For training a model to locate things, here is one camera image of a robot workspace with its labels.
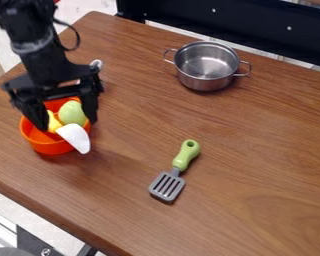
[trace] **black metal frame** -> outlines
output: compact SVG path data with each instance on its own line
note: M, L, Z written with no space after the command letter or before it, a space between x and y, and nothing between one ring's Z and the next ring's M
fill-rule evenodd
M320 65L320 9L279 0L117 0L145 19Z

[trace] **orange bowl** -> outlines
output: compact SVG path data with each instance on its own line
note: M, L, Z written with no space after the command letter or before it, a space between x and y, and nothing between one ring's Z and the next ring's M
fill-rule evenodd
M46 109L51 110L57 116L57 112L66 102L75 100L80 102L79 98L64 98L57 100L45 101ZM87 133L91 131L89 120L86 121L84 127ZM43 132L37 129L26 117L20 119L20 132L22 136L31 144L32 148L46 155L60 155L70 152L74 149L67 141L58 134Z

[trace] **metal pot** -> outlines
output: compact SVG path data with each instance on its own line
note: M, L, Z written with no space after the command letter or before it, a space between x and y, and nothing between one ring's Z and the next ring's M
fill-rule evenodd
M166 58L169 52L175 52L174 61ZM197 91L220 90L235 76L249 76L252 69L232 48L215 42L195 42L180 49L167 49L163 58L176 66L182 84ZM247 73L236 73L240 63L248 65Z

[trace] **spatula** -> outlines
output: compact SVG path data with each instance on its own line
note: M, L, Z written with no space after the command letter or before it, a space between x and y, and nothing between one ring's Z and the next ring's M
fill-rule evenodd
M171 204L183 190L186 182L180 178L193 158L200 153L200 145L194 140L186 140L181 145L179 154L173 159L172 170L161 172L149 186L148 191L156 199Z

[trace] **wooden table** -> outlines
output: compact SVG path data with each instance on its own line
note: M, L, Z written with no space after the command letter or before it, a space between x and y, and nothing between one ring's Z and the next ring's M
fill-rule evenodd
M0 90L1 193L110 255L320 256L320 73L239 52L252 76L200 94L162 61L195 39L99 13L76 27L69 58L106 64L93 150L38 155ZM187 138L202 153L168 206L147 188Z

